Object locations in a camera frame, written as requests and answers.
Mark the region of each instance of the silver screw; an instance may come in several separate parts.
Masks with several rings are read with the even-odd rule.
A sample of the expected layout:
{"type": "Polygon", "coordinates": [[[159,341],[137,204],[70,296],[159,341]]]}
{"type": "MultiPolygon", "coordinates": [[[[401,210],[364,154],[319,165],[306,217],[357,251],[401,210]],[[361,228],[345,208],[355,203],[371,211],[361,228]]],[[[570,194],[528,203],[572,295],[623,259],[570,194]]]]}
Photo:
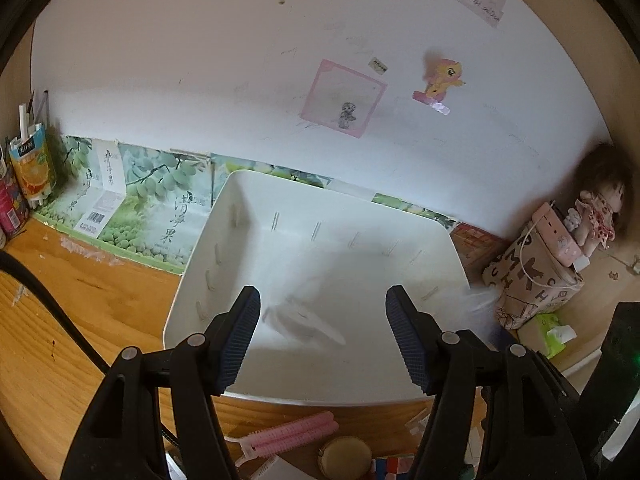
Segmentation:
{"type": "Polygon", "coordinates": [[[460,342],[460,336],[455,332],[443,332],[440,337],[448,345],[457,345],[460,342]]]}
{"type": "Polygon", "coordinates": [[[187,339],[189,346],[200,346],[206,341],[206,338],[202,334],[191,334],[187,339]]]}
{"type": "Polygon", "coordinates": [[[127,346],[120,355],[122,355],[123,359],[131,361],[136,355],[138,355],[138,350],[133,348],[133,346],[127,346]]]}
{"type": "Polygon", "coordinates": [[[524,357],[524,355],[527,353],[527,349],[522,345],[511,345],[509,351],[516,357],[524,357]]]}

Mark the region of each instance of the rubik's cube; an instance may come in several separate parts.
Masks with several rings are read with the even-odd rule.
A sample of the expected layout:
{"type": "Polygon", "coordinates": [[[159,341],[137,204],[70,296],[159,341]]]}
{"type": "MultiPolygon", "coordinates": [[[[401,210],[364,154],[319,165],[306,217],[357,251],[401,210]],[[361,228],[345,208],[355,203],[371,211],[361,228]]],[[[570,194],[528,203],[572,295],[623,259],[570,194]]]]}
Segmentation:
{"type": "Polygon", "coordinates": [[[413,455],[374,458],[367,480],[406,480],[414,462],[413,455]]]}

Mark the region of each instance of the pink hair roller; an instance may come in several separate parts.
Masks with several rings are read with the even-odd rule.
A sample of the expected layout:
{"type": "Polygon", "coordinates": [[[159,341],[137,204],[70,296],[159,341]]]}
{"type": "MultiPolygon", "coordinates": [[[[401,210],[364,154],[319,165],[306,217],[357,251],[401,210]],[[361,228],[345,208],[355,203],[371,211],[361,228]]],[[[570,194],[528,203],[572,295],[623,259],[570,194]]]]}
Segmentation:
{"type": "Polygon", "coordinates": [[[273,456],[300,446],[305,446],[338,430],[338,423],[331,412],[299,418],[270,430],[256,431],[241,438],[226,436],[225,440],[240,444],[244,456],[236,461],[236,467],[254,458],[273,456]]]}

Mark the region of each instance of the white wall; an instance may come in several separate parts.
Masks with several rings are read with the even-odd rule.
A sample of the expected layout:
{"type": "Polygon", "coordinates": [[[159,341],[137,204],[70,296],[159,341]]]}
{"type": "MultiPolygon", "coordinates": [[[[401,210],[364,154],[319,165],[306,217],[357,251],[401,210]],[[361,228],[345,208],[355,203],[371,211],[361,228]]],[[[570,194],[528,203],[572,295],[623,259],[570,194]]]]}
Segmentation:
{"type": "Polygon", "coordinates": [[[608,134],[570,58],[520,0],[497,28],[455,0],[53,0],[32,83],[63,133],[254,158],[511,235],[608,134]],[[463,66],[443,116],[423,57],[463,66]],[[378,76],[372,56],[389,70],[378,76]],[[298,117],[321,59],[388,88],[361,139],[298,117]]]}

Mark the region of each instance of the black cable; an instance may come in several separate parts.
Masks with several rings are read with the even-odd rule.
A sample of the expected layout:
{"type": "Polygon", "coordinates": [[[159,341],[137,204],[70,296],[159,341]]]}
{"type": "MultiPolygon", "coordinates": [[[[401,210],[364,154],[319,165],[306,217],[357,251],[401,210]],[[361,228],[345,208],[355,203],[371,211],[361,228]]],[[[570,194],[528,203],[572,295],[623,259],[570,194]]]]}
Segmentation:
{"type": "MultiPolygon", "coordinates": [[[[107,374],[111,368],[107,364],[107,361],[105,361],[102,356],[98,354],[95,348],[91,346],[91,343],[89,343],[82,335],[78,330],[78,327],[74,325],[74,322],[71,321],[65,311],[62,310],[62,307],[59,306],[51,293],[29,269],[6,251],[0,251],[0,270],[6,272],[28,288],[29,291],[32,292],[38,300],[40,300],[40,303],[45,306],[49,313],[60,324],[62,329],[69,335],[74,343],[78,345],[98,370],[105,375],[107,374]]],[[[180,446],[176,436],[164,424],[161,423],[160,426],[162,429],[162,436],[164,436],[170,444],[179,448],[180,446]]]]}

